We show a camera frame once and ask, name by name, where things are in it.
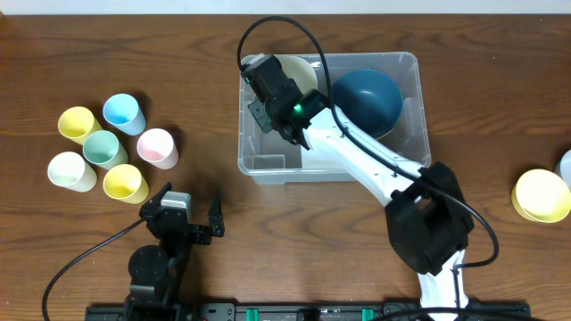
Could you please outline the yellow small bowl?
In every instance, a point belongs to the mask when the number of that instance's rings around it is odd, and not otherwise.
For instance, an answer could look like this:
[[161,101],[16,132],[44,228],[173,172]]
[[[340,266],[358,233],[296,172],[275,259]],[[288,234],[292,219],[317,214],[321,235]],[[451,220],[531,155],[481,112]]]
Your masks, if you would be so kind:
[[531,169],[511,194],[517,213],[530,221],[556,223],[570,213],[570,190],[562,178],[546,169]]

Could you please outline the white small bowl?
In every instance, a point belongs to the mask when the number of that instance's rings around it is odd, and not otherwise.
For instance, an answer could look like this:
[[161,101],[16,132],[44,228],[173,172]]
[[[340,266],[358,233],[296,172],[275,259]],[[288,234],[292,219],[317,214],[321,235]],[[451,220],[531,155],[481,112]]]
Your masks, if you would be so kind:
[[285,56],[279,58],[283,72],[299,87],[302,94],[318,88],[318,78],[315,70],[303,58]]

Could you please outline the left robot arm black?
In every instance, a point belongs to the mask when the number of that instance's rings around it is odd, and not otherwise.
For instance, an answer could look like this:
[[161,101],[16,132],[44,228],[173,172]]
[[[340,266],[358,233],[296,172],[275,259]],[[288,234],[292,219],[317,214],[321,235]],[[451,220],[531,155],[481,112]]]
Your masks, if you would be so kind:
[[207,225],[190,222],[191,195],[174,192],[167,183],[145,202],[139,217],[159,241],[136,250],[129,259],[131,276],[126,298],[127,320],[195,320],[197,308],[179,298],[179,290],[195,245],[209,245],[225,234],[221,193],[209,208]]

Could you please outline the clear plastic storage bin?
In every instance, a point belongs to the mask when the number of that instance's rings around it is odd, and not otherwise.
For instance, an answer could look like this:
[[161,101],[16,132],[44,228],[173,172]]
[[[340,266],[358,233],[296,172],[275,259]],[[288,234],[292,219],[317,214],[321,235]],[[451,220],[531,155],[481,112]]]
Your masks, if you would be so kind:
[[[429,166],[432,162],[417,57],[408,52],[328,53],[332,81],[361,69],[388,75],[400,88],[403,110],[399,122],[379,142],[410,160]],[[285,183],[352,181],[345,170],[303,169],[302,149],[283,140],[276,131],[264,134],[248,105],[255,93],[239,81],[239,135],[237,165],[259,185]]]

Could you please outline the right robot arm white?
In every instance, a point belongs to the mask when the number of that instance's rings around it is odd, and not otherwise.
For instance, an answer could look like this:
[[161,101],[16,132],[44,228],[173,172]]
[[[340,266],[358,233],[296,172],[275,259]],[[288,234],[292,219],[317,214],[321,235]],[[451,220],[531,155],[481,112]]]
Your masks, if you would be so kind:
[[462,263],[474,227],[453,172],[426,167],[382,145],[404,110],[397,83],[371,68],[345,72],[318,89],[306,60],[259,54],[238,64],[255,97],[248,108],[262,132],[277,132],[316,158],[328,158],[365,186],[385,209],[389,241],[418,274],[420,305],[435,320],[468,306]]

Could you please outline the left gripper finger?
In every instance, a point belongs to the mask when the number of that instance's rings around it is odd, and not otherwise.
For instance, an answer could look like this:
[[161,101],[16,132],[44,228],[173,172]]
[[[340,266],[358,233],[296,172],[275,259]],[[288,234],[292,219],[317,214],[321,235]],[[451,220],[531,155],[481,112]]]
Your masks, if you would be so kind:
[[221,191],[217,191],[208,212],[208,220],[209,220],[211,235],[215,237],[223,237],[225,234],[221,201],[222,201]]
[[151,197],[141,206],[142,212],[159,212],[161,210],[161,199],[172,189],[171,182],[168,182],[158,193]]

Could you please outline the dark blue bowl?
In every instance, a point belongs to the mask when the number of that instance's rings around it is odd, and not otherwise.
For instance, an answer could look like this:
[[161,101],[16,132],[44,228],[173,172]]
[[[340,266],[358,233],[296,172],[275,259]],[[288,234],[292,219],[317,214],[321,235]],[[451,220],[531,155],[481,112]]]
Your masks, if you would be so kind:
[[374,138],[388,134],[398,123],[403,98],[398,85],[377,70],[353,70],[333,84],[334,103],[357,127]]

